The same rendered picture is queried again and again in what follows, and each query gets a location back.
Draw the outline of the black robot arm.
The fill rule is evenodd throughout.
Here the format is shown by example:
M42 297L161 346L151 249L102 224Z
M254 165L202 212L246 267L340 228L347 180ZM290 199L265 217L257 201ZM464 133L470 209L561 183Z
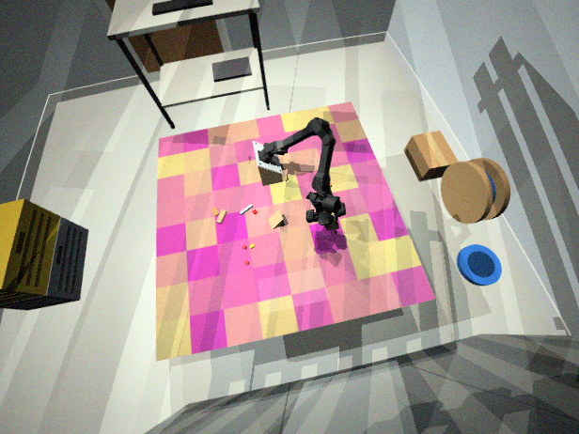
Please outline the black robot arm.
M316 193L309 192L306 199L311 201L315 209L324 208L325 211L318 212L318 223L319 225L329 225L334 221L334 215L331 213L339 212L341 201L339 200L340 196L334 196L330 188L329 173L336 139L328 121L315 117L308 122L304 129L293 135L274 140L271 143L264 142L263 149L258 150L258 158L260 161L270 163L269 160L274 154L284 156L284 154L289 153L289 147L312 136L319 136L323 144L319 169L312 181L312 188Z

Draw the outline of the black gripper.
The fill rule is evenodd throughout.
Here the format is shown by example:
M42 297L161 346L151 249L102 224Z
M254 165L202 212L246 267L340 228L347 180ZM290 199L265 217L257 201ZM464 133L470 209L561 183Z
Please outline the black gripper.
M307 221L308 223L313 223L313 222L315 223L315 222L317 222L317 221L318 221L318 212L322 212L322 211L325 211L325 210L324 210L324 208L322 208L322 209L316 209L315 212L314 212L314 211L315 211L315 210L313 210L313 209L310 209L310 210L307 210L307 211L306 211L306 213L305 213L305 219L306 219L306 221ZM338 217L346 215L345 203L341 202L341 208L340 208L339 212L337 212L337 213L334 212L334 214L335 214L336 220L337 220Z

